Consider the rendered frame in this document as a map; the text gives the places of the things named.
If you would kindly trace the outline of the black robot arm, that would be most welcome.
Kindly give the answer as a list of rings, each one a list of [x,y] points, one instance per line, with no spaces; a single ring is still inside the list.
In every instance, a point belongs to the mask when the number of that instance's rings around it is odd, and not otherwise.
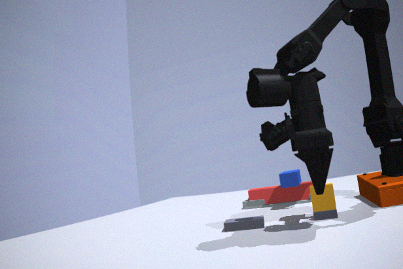
[[[385,36],[390,22],[386,0],[333,0],[309,28],[278,50],[273,69],[257,67],[249,71],[247,101],[253,108],[283,106],[288,100],[290,106],[321,101],[317,82],[326,75],[316,67],[299,71],[318,58],[324,39],[340,20],[353,26],[364,43],[371,102],[362,110],[363,126],[373,146],[381,149],[381,174],[403,176],[403,105],[394,92]],[[289,73],[296,74],[288,76]],[[278,149],[295,133],[292,119],[284,115],[285,120],[276,125],[269,121],[261,125],[260,140],[267,151]]]

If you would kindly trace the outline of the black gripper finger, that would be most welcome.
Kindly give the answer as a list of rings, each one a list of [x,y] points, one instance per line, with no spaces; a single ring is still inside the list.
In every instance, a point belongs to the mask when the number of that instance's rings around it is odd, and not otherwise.
[[[301,161],[306,163],[309,176],[311,177],[317,195],[322,195],[324,193],[332,153],[333,148],[294,154]]]

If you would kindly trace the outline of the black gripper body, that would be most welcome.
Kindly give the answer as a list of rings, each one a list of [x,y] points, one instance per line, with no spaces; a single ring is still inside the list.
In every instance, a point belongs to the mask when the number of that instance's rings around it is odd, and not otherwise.
[[[306,101],[290,106],[295,130],[290,139],[292,151],[310,152],[334,146],[332,132],[327,130],[321,101]]]

